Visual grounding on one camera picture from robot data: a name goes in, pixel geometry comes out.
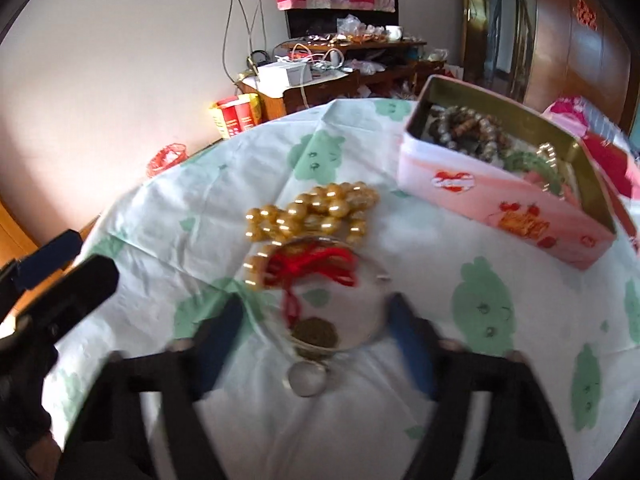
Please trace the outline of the red string coin pendant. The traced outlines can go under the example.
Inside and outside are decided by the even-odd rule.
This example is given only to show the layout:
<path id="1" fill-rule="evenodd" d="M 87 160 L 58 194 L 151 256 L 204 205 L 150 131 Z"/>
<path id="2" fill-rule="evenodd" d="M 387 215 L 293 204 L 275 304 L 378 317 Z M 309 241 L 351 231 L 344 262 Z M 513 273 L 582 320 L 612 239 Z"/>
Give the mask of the red string coin pendant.
<path id="1" fill-rule="evenodd" d="M 336 350 L 340 342 L 333 322 L 306 315 L 309 286 L 317 282 L 354 288 L 358 285 L 358 257 L 352 248 L 334 240 L 307 237 L 273 249 L 259 272 L 258 285 L 281 292 L 281 315 L 296 342 L 322 350 Z"/>

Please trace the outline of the silver bangle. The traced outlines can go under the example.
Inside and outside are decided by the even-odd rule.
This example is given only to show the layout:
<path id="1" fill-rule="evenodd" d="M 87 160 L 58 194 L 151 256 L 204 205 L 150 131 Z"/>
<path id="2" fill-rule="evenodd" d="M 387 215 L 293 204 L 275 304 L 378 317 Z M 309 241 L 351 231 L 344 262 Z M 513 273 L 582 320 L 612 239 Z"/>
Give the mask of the silver bangle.
<path id="1" fill-rule="evenodd" d="M 356 287 L 347 288 L 327 282 L 317 282 L 310 285 L 310 292 L 306 292 L 304 295 L 305 299 L 311 300 L 311 306 L 304 305 L 304 313 L 306 315 L 317 315 L 319 318 L 325 318 L 333 322 L 337 328 L 338 336 L 340 336 L 340 342 L 336 350 L 322 350 L 294 341 L 288 334 L 288 330 L 282 320 L 280 290 L 264 289 L 258 285 L 259 272 L 273 249 L 277 249 L 293 240 L 288 240 L 281 245 L 275 244 L 258 252 L 254 270 L 250 271 L 250 274 L 247 274 L 246 277 L 247 284 L 253 285 L 261 292 L 271 292 L 276 296 L 277 307 L 272 321 L 274 330 L 292 344 L 296 352 L 307 359 L 320 360 L 327 356 L 333 356 L 335 353 L 347 352 L 370 344 L 382 332 L 385 324 L 384 302 L 392 282 L 390 272 L 384 269 L 384 266 L 375 261 L 375 259 L 337 238 L 316 235 L 294 238 L 294 240 L 307 237 L 321 237 L 342 243 L 352 248 L 358 257 L 358 285 Z"/>

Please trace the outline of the white cloth green clouds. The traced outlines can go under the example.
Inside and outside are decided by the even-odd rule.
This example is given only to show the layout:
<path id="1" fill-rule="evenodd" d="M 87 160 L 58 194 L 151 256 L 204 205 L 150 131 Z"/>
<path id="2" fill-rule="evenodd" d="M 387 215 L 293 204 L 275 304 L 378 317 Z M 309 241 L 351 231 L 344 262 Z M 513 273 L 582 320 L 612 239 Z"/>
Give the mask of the white cloth green clouds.
<path id="1" fill-rule="evenodd" d="M 336 100 L 137 186 L 58 343 L 62 477 L 634 479 L 639 246 L 582 142 L 518 104 L 484 158 L 428 103 Z"/>

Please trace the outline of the red plastic bag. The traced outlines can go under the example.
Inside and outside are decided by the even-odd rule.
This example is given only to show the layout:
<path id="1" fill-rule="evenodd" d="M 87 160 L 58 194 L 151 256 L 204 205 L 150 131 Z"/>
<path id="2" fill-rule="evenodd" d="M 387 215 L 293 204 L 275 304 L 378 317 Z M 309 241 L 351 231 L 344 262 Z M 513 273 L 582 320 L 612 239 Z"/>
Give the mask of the red plastic bag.
<path id="1" fill-rule="evenodd" d="M 161 148 L 146 165 L 146 176 L 152 178 L 188 159 L 186 146 L 171 143 Z"/>

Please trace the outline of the red white carton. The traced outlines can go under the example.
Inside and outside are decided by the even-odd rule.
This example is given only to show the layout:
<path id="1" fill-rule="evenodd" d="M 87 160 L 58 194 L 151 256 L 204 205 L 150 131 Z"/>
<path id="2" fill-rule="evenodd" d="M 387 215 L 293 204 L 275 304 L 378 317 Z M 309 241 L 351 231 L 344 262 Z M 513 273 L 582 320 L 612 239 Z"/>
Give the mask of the red white carton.
<path id="1" fill-rule="evenodd" d="M 213 102 L 209 107 L 214 124 L 224 140 L 262 123 L 262 106 L 257 93 L 242 93 Z"/>

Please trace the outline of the pink cookie tin box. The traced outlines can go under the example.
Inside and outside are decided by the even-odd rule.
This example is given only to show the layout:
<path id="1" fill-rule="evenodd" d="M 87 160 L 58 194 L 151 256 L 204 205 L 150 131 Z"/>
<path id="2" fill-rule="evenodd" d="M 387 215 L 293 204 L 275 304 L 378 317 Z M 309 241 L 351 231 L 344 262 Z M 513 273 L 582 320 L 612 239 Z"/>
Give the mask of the pink cookie tin box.
<path id="1" fill-rule="evenodd" d="M 506 155 L 541 156 L 563 179 L 552 194 L 536 172 L 509 172 Z M 497 93 L 431 77 L 399 148 L 399 188 L 509 233 L 586 270 L 615 240 L 604 182 L 585 145 Z"/>

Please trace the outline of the white box device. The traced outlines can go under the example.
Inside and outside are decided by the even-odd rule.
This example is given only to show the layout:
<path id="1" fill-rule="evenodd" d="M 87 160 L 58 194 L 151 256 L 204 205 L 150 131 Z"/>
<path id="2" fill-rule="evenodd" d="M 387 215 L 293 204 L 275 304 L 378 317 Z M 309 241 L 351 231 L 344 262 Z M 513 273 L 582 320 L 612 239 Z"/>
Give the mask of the white box device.
<path id="1" fill-rule="evenodd" d="M 306 62 L 274 62 L 260 66 L 255 79 L 256 89 L 270 98 L 282 98 L 291 88 L 312 81 L 310 66 Z"/>

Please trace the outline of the patchwork pink red quilt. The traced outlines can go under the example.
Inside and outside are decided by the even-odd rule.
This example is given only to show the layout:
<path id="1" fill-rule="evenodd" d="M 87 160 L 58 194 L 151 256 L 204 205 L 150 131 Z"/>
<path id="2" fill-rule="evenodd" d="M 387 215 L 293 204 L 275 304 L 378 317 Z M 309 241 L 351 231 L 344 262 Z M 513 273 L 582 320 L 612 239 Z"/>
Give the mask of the patchwork pink red quilt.
<path id="1" fill-rule="evenodd" d="M 582 140 L 603 176 L 613 212 L 639 252 L 639 150 L 622 129 L 583 96 L 566 96 L 542 116 Z"/>

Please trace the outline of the wooden tv cabinet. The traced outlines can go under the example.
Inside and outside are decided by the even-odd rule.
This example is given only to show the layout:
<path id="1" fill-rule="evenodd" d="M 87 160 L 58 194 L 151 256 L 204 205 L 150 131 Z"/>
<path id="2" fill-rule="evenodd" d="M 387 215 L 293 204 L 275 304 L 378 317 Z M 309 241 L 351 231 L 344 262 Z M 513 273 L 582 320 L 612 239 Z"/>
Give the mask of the wooden tv cabinet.
<path id="1" fill-rule="evenodd" d="M 381 51 L 389 54 L 392 64 L 382 72 L 367 74 L 356 67 L 327 70 L 306 84 L 270 86 L 255 76 L 239 81 L 244 93 L 256 93 L 262 107 L 262 118 L 275 120 L 289 114 L 329 103 L 335 99 L 392 98 L 414 100 L 427 79 L 446 73 L 446 56 L 428 54 L 418 57 L 418 44 L 395 44 Z"/>

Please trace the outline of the black television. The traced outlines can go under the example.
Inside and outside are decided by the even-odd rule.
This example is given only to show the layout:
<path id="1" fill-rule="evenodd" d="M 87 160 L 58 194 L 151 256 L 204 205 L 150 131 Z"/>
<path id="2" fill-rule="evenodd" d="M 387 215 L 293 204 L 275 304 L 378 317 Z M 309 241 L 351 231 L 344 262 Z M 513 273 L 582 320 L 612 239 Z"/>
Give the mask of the black television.
<path id="1" fill-rule="evenodd" d="M 394 13 L 340 9 L 307 9 L 282 12 L 285 15 L 288 34 L 292 38 L 337 32 L 338 24 L 351 16 L 366 26 L 384 27 L 399 23 L 398 0 L 396 0 L 396 11 Z"/>

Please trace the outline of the wooden wardrobe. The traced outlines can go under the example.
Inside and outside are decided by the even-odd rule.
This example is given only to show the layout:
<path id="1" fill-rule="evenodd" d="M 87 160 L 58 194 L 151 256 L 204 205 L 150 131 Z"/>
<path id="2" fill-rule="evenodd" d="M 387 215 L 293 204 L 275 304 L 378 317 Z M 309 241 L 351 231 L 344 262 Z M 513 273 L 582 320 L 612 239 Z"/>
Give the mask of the wooden wardrobe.
<path id="1" fill-rule="evenodd" d="M 583 96 L 631 133 L 638 116 L 639 57 L 601 0 L 586 0 L 598 30 L 574 17 L 577 0 L 489 0 L 485 87 L 541 112 Z"/>

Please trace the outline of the red double happiness sticker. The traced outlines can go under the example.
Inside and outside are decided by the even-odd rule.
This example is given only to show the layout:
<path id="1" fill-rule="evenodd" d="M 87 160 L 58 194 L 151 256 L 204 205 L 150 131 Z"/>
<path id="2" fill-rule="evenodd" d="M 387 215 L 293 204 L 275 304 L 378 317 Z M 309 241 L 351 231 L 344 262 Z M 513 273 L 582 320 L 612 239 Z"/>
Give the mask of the red double happiness sticker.
<path id="1" fill-rule="evenodd" d="M 598 17 L 586 0 L 577 0 L 573 8 L 574 17 L 579 24 L 596 32 L 598 30 Z"/>

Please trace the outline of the wooden door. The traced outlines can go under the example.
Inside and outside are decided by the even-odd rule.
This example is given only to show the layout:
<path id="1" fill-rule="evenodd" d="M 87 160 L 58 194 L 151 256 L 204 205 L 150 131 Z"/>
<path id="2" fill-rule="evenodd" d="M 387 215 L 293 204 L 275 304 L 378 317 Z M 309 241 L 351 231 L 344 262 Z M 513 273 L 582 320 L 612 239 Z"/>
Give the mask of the wooden door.
<path id="1" fill-rule="evenodd" d="M 463 78 L 485 85 L 485 61 L 489 30 L 489 0 L 463 0 Z"/>

